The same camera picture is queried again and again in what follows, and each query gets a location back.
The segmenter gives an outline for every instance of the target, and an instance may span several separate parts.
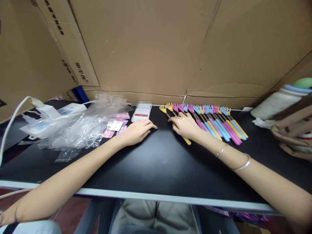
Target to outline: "bag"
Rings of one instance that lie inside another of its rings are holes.
[[[277,122],[271,128],[280,147],[291,156],[312,160],[312,105]]]

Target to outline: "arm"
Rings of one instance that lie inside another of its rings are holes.
[[[179,135],[187,137],[204,146],[216,155],[225,143],[201,130],[190,114],[172,117],[173,130]],[[229,168],[236,169],[246,164],[247,156],[231,146],[227,146],[219,159]],[[308,228],[312,219],[312,195],[280,176],[276,172],[252,159],[248,167],[237,171],[247,184],[267,200],[275,209],[282,213],[289,221]]]
[[[0,226],[42,219],[56,212],[117,151],[141,142],[150,129],[150,120],[131,124],[120,135],[73,162],[27,193],[0,216]]]

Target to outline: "water bottle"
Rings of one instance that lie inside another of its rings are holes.
[[[311,92],[312,89],[310,88],[298,88],[290,84],[284,85],[250,113],[253,117],[262,120],[272,119],[273,115],[299,102],[303,96],[307,96]]]

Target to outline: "floor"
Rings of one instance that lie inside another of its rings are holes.
[[[0,196],[9,192],[12,192],[12,190],[0,189]],[[6,210],[25,194],[26,192],[1,199],[0,210]],[[61,210],[51,216],[50,219],[54,219],[58,223],[62,234],[73,234],[90,201],[89,198],[71,197]],[[264,223],[261,227],[268,229],[271,234],[294,234],[286,218],[281,216],[271,216],[270,221]],[[97,224],[93,230],[93,234],[96,233]]]

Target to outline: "clear plastic wrap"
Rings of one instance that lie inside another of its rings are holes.
[[[74,114],[43,122],[53,126],[54,134],[41,140],[38,147],[61,151],[55,162],[68,162],[81,153],[81,149],[100,146],[102,134],[111,116],[131,109],[122,96],[97,93],[90,107]]]

